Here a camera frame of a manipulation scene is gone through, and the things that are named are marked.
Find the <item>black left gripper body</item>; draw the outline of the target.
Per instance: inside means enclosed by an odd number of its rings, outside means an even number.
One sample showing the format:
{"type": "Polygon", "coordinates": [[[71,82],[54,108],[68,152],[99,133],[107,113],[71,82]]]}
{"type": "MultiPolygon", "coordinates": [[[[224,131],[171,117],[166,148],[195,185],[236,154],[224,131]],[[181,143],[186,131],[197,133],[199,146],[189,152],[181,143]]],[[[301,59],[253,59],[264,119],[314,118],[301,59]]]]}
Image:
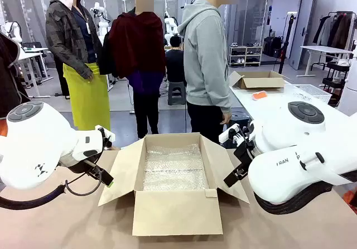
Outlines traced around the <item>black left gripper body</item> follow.
{"type": "Polygon", "coordinates": [[[108,179],[108,172],[103,169],[102,167],[98,166],[96,163],[93,163],[89,160],[83,161],[85,166],[88,167],[88,171],[86,171],[89,176],[96,180],[107,180],[108,179]]]}

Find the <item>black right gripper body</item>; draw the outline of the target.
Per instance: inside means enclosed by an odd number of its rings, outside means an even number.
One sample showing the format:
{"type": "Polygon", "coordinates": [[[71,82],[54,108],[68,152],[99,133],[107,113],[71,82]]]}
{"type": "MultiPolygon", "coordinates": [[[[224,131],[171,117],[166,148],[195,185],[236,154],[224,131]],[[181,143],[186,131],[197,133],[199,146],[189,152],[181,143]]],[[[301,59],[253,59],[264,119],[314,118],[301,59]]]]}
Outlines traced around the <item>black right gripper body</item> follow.
{"type": "Polygon", "coordinates": [[[234,169],[234,174],[236,177],[246,177],[249,165],[255,158],[253,153],[253,149],[255,148],[254,141],[249,139],[248,128],[241,128],[240,126],[238,126],[238,131],[233,140],[237,145],[234,156],[240,161],[238,167],[234,169]]]}

